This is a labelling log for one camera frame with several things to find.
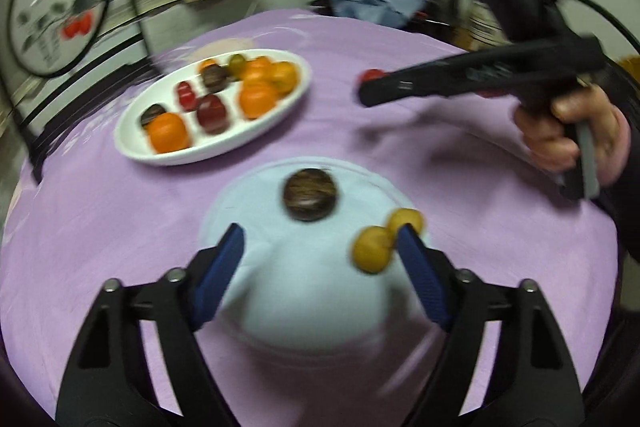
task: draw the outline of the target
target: cable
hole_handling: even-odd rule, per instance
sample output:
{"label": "cable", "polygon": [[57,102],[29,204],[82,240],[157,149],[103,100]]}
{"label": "cable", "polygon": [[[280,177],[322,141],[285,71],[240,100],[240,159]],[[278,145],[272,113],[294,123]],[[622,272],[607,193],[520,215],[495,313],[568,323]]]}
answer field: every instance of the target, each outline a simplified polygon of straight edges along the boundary
{"label": "cable", "polygon": [[603,8],[602,6],[600,6],[599,4],[597,4],[592,0],[577,0],[577,1],[587,5],[589,8],[591,8],[592,10],[595,10],[600,15],[602,15],[607,21],[609,21],[613,25],[615,29],[617,29],[620,33],[622,33],[624,38],[629,42],[629,44],[633,46],[636,52],[638,52],[638,54],[640,55],[640,42],[638,42],[638,39],[636,39],[633,33],[631,33],[622,24],[622,22],[616,19],[611,12],[609,12],[607,9]]}

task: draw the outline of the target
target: white oval plate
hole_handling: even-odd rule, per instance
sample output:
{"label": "white oval plate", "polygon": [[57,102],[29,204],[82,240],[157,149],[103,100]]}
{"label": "white oval plate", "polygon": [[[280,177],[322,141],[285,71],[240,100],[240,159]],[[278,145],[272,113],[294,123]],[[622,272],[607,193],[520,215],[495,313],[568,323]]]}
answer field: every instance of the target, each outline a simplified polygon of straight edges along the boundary
{"label": "white oval plate", "polygon": [[[164,76],[153,85],[140,93],[127,107],[116,124],[113,133],[118,151],[132,160],[151,165],[182,165],[194,163],[213,156],[219,156],[240,147],[261,134],[267,132],[279,124],[302,98],[311,83],[311,66],[299,55],[282,50],[253,49],[239,52],[216,55],[219,64],[228,63],[229,58],[241,53],[247,58],[256,58],[261,55],[269,57],[275,62],[287,60],[295,64],[300,74],[300,83],[289,96],[280,100],[278,105],[257,120],[246,120],[236,103],[239,82],[231,83],[226,89],[217,95],[226,105],[229,117],[229,128],[221,134],[210,136],[199,126],[195,112],[185,113],[180,110],[175,96],[175,86],[183,81],[188,81],[197,96],[206,94],[202,81],[197,73],[199,62],[180,68],[174,73]],[[151,148],[146,133],[140,127],[140,115],[147,107],[154,103],[161,103],[171,112],[178,112],[191,135],[193,145],[188,149],[165,154],[157,154]]]}

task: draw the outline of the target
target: green fruit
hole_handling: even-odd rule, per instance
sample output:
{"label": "green fruit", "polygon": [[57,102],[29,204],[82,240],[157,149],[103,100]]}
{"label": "green fruit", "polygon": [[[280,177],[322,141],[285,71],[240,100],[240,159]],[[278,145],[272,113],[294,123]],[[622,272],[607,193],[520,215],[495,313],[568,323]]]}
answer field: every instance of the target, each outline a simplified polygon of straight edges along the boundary
{"label": "green fruit", "polygon": [[227,70],[236,77],[236,79],[240,78],[240,75],[244,71],[244,67],[246,66],[246,58],[244,55],[236,54],[229,60],[228,65],[226,65]]}

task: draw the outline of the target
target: chocolate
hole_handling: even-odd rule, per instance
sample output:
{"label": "chocolate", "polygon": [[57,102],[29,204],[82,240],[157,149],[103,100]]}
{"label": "chocolate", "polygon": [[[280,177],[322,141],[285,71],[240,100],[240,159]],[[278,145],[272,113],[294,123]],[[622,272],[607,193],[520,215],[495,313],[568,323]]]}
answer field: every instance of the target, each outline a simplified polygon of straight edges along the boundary
{"label": "chocolate", "polygon": [[149,125],[156,116],[164,113],[166,113],[166,109],[159,103],[150,105],[145,109],[145,112],[140,115],[140,127],[146,129],[146,126]]}
{"label": "chocolate", "polygon": [[200,71],[202,83],[210,93],[216,93],[225,89],[231,82],[231,73],[223,66],[212,64],[205,66]]}
{"label": "chocolate", "polygon": [[321,169],[302,169],[287,180],[282,199],[293,219],[318,221],[333,212],[338,188]]}

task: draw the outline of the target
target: blue gripper pad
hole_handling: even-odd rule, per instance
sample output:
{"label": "blue gripper pad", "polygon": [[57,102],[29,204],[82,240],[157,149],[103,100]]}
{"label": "blue gripper pad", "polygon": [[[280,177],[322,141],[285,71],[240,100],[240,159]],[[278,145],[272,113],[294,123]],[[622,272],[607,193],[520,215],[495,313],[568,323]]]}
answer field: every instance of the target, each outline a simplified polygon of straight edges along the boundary
{"label": "blue gripper pad", "polygon": [[216,248],[218,254],[191,297],[190,322],[194,331],[212,320],[218,311],[226,288],[244,254],[244,230],[238,225],[232,225]]}
{"label": "blue gripper pad", "polygon": [[449,331],[453,317],[447,310],[446,294],[436,271],[425,256],[425,249],[425,245],[417,235],[411,233],[408,225],[399,230],[396,250],[424,313],[443,330]]}

